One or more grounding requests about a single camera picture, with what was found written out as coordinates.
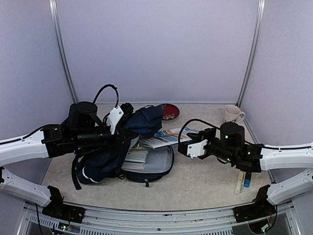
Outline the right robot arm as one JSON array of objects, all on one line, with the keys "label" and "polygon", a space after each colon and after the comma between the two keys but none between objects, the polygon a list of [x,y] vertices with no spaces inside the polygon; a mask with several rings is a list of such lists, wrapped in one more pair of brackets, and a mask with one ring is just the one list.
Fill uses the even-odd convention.
[{"label": "right robot arm", "polygon": [[216,157],[223,164],[246,173],[273,169],[301,168],[302,172],[280,183],[259,188],[250,213],[261,217],[276,205],[313,189],[313,145],[272,146],[248,143],[244,127],[226,122],[212,124],[198,133],[187,133],[188,141],[178,142],[178,152],[191,159]]}]

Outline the navy blue student backpack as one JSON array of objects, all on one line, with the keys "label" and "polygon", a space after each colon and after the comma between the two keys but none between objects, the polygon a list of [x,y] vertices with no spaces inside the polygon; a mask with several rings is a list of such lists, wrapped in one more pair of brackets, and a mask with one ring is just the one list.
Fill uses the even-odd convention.
[{"label": "navy blue student backpack", "polygon": [[127,178],[136,183],[157,181],[167,175],[174,165],[174,150],[172,146],[150,150],[145,166],[142,169],[130,170],[123,165],[126,157],[140,137],[151,138],[162,127],[164,108],[162,105],[146,106],[136,110],[122,125],[125,139],[114,146],[93,149],[90,152],[76,155],[72,163],[71,176],[76,190],[81,185],[97,184],[106,178]]}]

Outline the blue white workbook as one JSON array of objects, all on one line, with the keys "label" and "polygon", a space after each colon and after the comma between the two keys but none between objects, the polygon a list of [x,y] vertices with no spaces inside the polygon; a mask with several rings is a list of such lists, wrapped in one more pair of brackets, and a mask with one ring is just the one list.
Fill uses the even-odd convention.
[{"label": "blue white workbook", "polygon": [[[138,144],[139,146],[152,148],[152,149],[177,144],[179,132],[180,132],[180,128],[158,131],[151,138],[140,137]],[[180,136],[180,142],[191,140],[191,138],[187,136],[188,133],[198,134],[199,130],[185,127]]]}]

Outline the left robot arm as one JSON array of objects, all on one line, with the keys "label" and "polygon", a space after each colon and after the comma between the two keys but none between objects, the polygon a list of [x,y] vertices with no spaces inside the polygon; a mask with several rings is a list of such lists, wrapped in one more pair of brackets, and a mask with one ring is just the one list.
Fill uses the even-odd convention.
[{"label": "left robot arm", "polygon": [[114,150],[124,139],[121,127],[133,113],[129,103],[115,106],[101,120],[98,107],[92,102],[79,102],[70,106],[69,115],[62,124],[44,125],[16,139],[0,144],[0,189],[2,192],[49,207],[57,217],[68,214],[60,191],[52,186],[41,186],[18,177],[5,165],[30,159],[45,159],[74,153],[76,158],[101,147]]}]

